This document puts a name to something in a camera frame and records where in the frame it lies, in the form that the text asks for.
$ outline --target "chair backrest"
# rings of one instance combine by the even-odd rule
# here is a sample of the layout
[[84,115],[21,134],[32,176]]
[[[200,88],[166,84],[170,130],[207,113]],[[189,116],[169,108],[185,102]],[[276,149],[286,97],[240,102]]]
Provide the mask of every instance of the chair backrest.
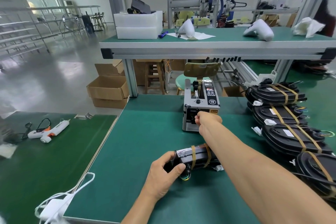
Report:
[[184,75],[187,77],[210,77],[215,76],[221,67],[220,63],[190,63],[184,67]]

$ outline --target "person's left hand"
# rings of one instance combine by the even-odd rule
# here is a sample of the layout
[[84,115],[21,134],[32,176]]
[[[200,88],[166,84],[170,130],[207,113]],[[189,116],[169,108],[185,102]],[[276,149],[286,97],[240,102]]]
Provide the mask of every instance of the person's left hand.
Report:
[[145,185],[143,186],[141,193],[144,193],[158,201],[168,192],[170,186],[186,168],[185,164],[180,163],[175,166],[172,171],[167,173],[163,169],[163,166],[173,157],[174,152],[168,151],[151,164]]

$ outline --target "white foam box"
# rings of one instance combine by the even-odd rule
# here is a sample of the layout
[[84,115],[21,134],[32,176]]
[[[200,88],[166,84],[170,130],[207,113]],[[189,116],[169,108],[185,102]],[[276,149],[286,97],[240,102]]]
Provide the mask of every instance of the white foam box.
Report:
[[153,14],[115,14],[118,39],[157,39],[162,32],[162,11]]

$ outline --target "hand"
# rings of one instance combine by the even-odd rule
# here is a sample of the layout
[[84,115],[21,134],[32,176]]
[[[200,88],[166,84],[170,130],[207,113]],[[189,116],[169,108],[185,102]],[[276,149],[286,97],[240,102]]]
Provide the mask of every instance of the hand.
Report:
[[168,151],[151,164],[145,185],[143,186],[141,193],[144,193],[158,201],[168,192],[170,186],[186,168],[185,164],[180,163],[175,166],[172,171],[167,173],[163,169],[163,166],[173,157],[174,152]]
[[195,122],[199,126],[199,133],[209,144],[208,140],[212,137],[208,128],[209,124],[222,123],[222,118],[209,112],[198,112],[195,116]]

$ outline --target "forearm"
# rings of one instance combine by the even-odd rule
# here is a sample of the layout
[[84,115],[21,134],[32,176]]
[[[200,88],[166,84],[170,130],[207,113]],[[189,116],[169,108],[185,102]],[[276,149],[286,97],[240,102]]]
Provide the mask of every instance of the forearm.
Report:
[[141,192],[121,224],[147,224],[155,204],[154,198]]
[[285,168],[245,145],[220,123],[207,128],[205,140],[262,223],[335,220],[335,211]]

